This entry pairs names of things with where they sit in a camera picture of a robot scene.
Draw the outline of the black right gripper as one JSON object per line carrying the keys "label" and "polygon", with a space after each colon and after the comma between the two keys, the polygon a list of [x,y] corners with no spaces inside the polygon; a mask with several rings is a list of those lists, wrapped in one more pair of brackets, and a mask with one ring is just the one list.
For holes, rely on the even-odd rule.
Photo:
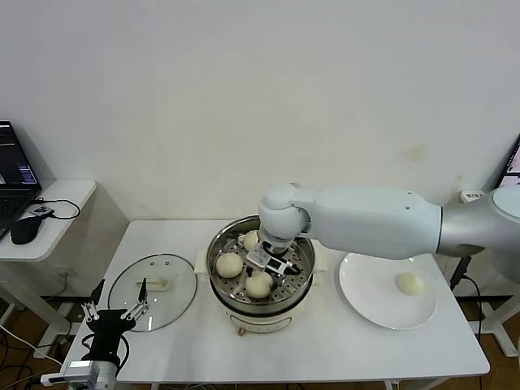
{"label": "black right gripper", "polygon": [[[275,246],[267,241],[262,242],[262,249],[268,254],[285,254],[287,252],[286,247]],[[254,271],[254,268],[250,265],[244,265],[244,272],[247,275],[251,275]],[[275,272],[270,273],[273,284],[271,286],[271,290],[275,291],[277,288],[283,288],[286,282],[286,277],[283,274],[278,274]]]}

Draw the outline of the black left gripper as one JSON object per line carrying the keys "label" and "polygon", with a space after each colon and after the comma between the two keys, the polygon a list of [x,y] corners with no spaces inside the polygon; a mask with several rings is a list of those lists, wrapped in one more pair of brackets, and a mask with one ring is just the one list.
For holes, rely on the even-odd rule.
{"label": "black left gripper", "polygon": [[90,297],[81,303],[87,326],[93,333],[93,341],[86,361],[120,362],[119,342],[122,335],[133,329],[133,321],[139,322],[148,311],[147,279],[141,282],[137,302],[130,309],[100,310],[97,306],[101,299],[105,280],[102,279],[91,292]]}

